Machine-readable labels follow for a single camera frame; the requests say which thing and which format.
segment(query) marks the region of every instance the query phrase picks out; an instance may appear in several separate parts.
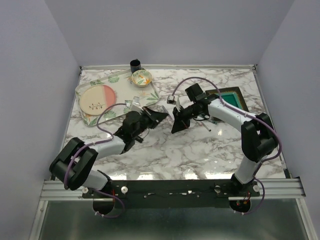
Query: cable connector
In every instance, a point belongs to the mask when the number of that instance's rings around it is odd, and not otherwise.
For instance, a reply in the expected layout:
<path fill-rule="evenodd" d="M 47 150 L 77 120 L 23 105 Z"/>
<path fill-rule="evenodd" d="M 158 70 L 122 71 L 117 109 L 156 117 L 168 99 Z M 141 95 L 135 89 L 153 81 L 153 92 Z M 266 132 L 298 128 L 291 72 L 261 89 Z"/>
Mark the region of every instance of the cable connector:
<path fill-rule="evenodd" d="M 167 104 L 176 105 L 175 96 L 169 95 L 166 99 Z"/>

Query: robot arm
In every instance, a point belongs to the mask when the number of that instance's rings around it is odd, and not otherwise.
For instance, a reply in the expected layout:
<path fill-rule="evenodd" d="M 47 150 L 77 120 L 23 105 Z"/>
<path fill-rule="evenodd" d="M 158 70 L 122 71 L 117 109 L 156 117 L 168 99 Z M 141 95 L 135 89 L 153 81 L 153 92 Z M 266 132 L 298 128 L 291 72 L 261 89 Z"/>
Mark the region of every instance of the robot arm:
<path fill-rule="evenodd" d="M 190 120 L 201 114 L 219 118 L 237 129 L 241 133 L 241 147 L 244 157 L 240 167 L 231 177 L 231 190 L 233 192 L 242 191 L 253 181 L 261 161 L 271 154 L 278 145 L 276 137 L 268 128 L 248 116 L 258 118 L 272 128 L 269 116 L 265 113 L 255 115 L 241 109 L 237 110 L 243 114 L 235 112 L 225 106 L 228 103 L 222 104 L 215 94 L 206 95 L 197 83 L 185 91 L 193 102 L 186 108 L 180 106 L 179 99 L 175 101 L 173 96 L 168 98 L 169 104 L 177 103 L 173 109 L 174 124 L 171 133 L 174 134 L 189 128 Z"/>
<path fill-rule="evenodd" d="M 143 139 L 139 135 L 146 129 L 154 129 L 167 116 L 167 113 L 156 112 L 147 107 L 136 107 L 136 110 L 128 112 L 112 140 L 87 146 L 80 152 L 79 160 L 72 165 L 67 176 L 67 187 L 71 190 L 81 186 L 102 190 L 110 178 L 101 171 L 92 170 L 94 162 L 110 155 L 126 153 L 135 141 L 142 143 Z M 51 163 L 50 172 L 63 182 L 72 156 L 85 145 L 79 138 L 72 138 Z"/>

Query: black cup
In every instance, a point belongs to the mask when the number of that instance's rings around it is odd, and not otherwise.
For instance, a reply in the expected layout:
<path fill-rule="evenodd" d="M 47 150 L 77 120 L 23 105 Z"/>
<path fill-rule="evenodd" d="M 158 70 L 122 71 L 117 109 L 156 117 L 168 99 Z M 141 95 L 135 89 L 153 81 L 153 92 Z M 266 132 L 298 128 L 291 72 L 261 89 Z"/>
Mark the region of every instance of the black cup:
<path fill-rule="evenodd" d="M 132 60 L 130 62 L 131 73 L 141 70 L 141 62 L 138 59 Z"/>

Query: bolt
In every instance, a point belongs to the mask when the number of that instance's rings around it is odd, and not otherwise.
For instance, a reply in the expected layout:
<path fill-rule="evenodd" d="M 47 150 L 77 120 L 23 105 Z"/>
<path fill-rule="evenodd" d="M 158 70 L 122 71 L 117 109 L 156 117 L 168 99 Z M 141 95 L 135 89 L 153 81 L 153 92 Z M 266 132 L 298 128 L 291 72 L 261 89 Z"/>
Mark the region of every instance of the bolt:
<path fill-rule="evenodd" d="M 219 194 L 219 193 L 221 193 L 221 187 L 220 186 L 215 186 L 214 187 L 214 191 L 217 193 L 217 194 Z"/>
<path fill-rule="evenodd" d="M 258 185 L 254 185 L 253 190 L 258 193 L 260 191 L 260 187 Z"/>
<path fill-rule="evenodd" d="M 123 187 L 121 188 L 121 192 L 122 192 L 123 194 L 126 194 L 126 193 L 128 192 L 128 188 L 127 188 L 126 186 L 123 186 Z"/>
<path fill-rule="evenodd" d="M 82 193 L 87 194 L 89 192 L 89 189 L 87 187 L 82 188 Z"/>

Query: black mounting plate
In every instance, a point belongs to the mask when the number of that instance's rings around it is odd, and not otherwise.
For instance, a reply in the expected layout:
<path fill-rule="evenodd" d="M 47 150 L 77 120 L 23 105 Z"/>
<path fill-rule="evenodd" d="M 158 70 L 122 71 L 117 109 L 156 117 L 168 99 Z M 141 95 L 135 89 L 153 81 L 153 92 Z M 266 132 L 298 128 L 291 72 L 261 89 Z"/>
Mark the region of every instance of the black mounting plate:
<path fill-rule="evenodd" d="M 114 180 L 109 194 L 120 198 L 126 209 L 161 209 L 161 208 L 229 208 L 229 197 L 258 197 L 259 192 L 253 190 L 257 185 L 252 182 L 245 191 L 233 194 L 228 188 L 230 179 L 201 179 L 201 180 Z M 127 187 L 128 192 L 123 194 L 122 187 Z M 89 191 L 82 195 L 85 199 L 103 199 L 105 196 Z M 93 201 L 93 208 L 100 213 L 105 212 L 114 205 L 121 209 L 118 201 Z"/>

